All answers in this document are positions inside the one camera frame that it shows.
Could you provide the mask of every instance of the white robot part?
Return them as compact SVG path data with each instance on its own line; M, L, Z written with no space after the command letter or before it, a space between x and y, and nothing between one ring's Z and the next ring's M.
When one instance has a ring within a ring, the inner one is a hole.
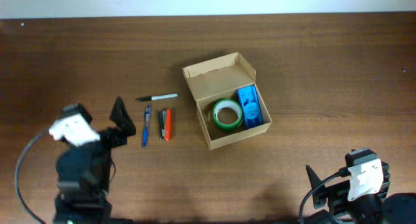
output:
M363 195L375 194L383 184L383 167L380 159L374 159L348 168L351 172L348 201Z
M66 118L56 120L51 128L50 135L54 140L65 137L67 141L76 147L88 142L99 141L99 134L91 129L81 114L74 114Z

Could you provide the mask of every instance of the box lid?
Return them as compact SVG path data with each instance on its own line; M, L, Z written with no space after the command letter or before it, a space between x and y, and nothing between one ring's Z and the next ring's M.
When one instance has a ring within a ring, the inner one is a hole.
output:
M255 82L255 70L240 53L183 68L195 101Z

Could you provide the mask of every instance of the tape roll core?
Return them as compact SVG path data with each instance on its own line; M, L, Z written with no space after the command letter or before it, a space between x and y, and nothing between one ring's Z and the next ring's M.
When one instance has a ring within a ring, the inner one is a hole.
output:
M218 113L220 113L220 111L223 108L230 108L230 109L235 111L235 113L237 114L237 120L234 123L225 124L225 123L221 123L218 120ZM219 129L221 129L223 131L232 131L232 130L236 129L237 127L239 127L240 124L242 123L242 109L241 109L241 106L237 102L235 102L234 100L223 99L223 100L221 100L221 101L219 101L215 104L214 110L213 110L213 119L214 119L215 126L218 127Z

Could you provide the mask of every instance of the open box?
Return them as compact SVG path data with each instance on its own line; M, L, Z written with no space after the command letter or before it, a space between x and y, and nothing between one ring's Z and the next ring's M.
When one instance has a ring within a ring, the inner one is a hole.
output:
M255 85L255 70L240 53L185 67L183 74L196 101L196 113L209 150L264 133L272 124L270 114ZM252 84L257 91L263 124L248 130L241 124L231 132L217 129L212 118L215 103L225 98L238 102L237 90Z

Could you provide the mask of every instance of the brown tabletop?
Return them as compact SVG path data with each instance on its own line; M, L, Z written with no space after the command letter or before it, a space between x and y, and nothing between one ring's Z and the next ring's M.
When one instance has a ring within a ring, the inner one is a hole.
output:
M112 216L160 221L244 221L296 216L310 185L369 147L391 166L390 194L416 191L416 14L286 14L0 21L0 222L31 223L14 193L25 144L80 102L104 129L121 96L137 127L112 152ZM240 52L257 70L273 119L268 132L209 151L181 68ZM140 146L152 102L147 148ZM170 143L155 110L174 108ZM55 162L48 136L21 169L21 192L51 222ZM311 201L306 213L311 214Z

